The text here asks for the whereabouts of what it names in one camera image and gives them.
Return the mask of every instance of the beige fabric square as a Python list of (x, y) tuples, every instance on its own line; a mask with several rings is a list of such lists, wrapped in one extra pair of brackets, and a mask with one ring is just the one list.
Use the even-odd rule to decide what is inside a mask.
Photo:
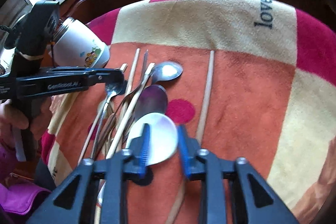
[(261, 21), (261, 0), (135, 3), (120, 10), (112, 43), (237, 51), (296, 65), (295, 9), (277, 1), (268, 5), (272, 28), (254, 26)]
[(50, 154), (51, 153), (57, 156), (49, 158), (48, 169), (56, 186), (58, 186), (72, 172), (72, 168), (64, 157), (62, 151), (59, 149), (57, 141), (55, 141)]
[(52, 135), (58, 134), (71, 106), (77, 98), (79, 92), (62, 94), (61, 102), (58, 103), (57, 108), (53, 112), (50, 124), (48, 126), (48, 131)]
[(336, 134), (336, 88), (296, 69), (268, 183), (289, 208), (317, 181)]

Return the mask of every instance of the red polka dot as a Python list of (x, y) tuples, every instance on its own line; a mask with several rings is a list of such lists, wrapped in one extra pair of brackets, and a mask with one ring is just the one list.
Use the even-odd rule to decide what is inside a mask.
[(168, 103), (166, 115), (175, 123), (187, 123), (195, 116), (195, 108), (187, 100), (175, 99)]

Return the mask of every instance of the spoon head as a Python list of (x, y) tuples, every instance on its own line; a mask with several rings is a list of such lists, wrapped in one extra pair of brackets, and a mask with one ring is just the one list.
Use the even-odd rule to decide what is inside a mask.
[(123, 86), (119, 83), (105, 84), (105, 91), (108, 95), (116, 96), (123, 90)]
[(178, 78), (183, 72), (183, 68), (180, 64), (165, 61), (156, 65), (153, 69), (152, 84), (159, 81), (170, 81)]
[(134, 120), (137, 121), (152, 112), (164, 114), (167, 110), (167, 105), (166, 90), (160, 85), (150, 85), (140, 94), (134, 108)]
[(132, 139), (141, 136), (145, 123), (151, 128), (147, 165), (170, 158), (176, 151), (179, 138), (174, 122), (161, 113), (149, 113), (137, 121), (128, 135), (126, 148), (129, 148)]

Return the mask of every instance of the pink jacket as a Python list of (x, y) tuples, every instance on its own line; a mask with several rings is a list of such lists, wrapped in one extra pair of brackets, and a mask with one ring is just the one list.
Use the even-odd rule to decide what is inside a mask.
[[(15, 151), (0, 143), (0, 181), (9, 176), (16, 164)], [(37, 199), (41, 202), (41, 197), (45, 198), (49, 192), (29, 181), (24, 181), (8, 188), (0, 184), (0, 205), (5, 212), (12, 216), (15, 223), (21, 223), (17, 219), (20, 216), (30, 215), (35, 208), (34, 203)]]

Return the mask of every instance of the purple sleeve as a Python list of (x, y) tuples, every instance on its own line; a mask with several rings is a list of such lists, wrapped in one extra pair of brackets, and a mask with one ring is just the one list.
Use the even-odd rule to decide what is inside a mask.
[(5, 147), (0, 141), (0, 180), (5, 179), (15, 168), (15, 150)]

